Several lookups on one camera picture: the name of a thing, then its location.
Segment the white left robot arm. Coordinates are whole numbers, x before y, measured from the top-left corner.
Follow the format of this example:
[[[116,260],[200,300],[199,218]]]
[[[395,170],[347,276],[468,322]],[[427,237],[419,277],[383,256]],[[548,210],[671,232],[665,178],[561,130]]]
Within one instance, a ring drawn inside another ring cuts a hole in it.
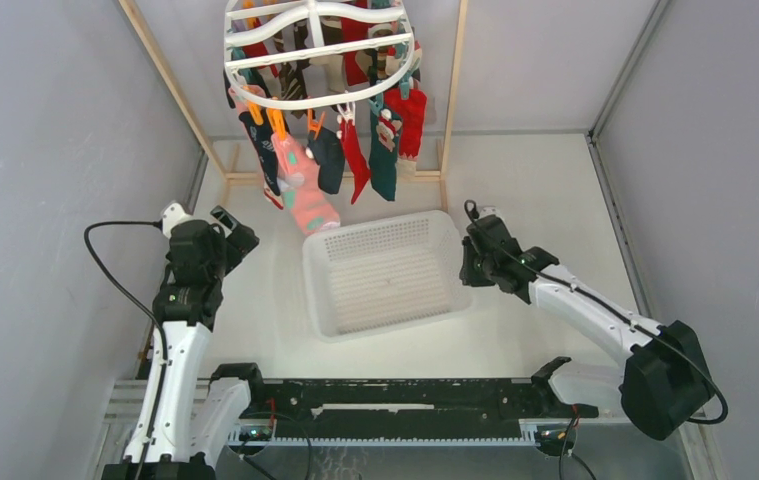
[[[254,231],[221,206],[212,220],[169,204],[155,222],[169,241],[159,291],[146,314],[153,358],[141,411],[122,458],[104,479],[213,479],[240,415],[253,417],[268,394],[254,363],[221,364],[200,410],[193,409],[202,359],[223,301],[223,281],[259,244]]]

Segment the dark teal sock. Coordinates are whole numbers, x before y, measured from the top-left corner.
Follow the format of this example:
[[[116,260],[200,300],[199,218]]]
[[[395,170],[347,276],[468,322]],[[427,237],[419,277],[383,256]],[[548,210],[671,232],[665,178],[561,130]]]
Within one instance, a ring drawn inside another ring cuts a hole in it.
[[[384,200],[394,201],[397,185],[398,127],[401,123],[383,102],[376,100],[369,105],[371,145],[368,165],[371,171],[371,186]]]

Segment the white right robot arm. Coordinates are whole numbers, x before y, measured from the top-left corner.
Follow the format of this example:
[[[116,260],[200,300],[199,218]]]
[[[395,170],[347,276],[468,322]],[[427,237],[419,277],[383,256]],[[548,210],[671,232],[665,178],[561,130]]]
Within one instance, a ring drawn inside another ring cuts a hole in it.
[[[540,247],[524,249],[496,214],[477,209],[462,240],[459,278],[469,287],[496,286],[560,317],[597,345],[611,367],[559,357],[535,377],[533,402],[547,416],[570,405],[622,413],[642,433],[664,440],[685,423],[714,425],[729,414],[695,331],[664,325],[620,307],[573,275]]]

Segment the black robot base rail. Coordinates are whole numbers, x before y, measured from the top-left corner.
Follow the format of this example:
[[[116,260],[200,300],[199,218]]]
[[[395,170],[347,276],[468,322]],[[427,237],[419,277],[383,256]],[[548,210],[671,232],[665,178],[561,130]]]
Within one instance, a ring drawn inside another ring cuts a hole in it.
[[[551,367],[530,378],[264,379],[254,364],[251,402],[227,436],[230,446],[530,444],[534,425],[573,416],[597,419],[593,406],[560,401]]]

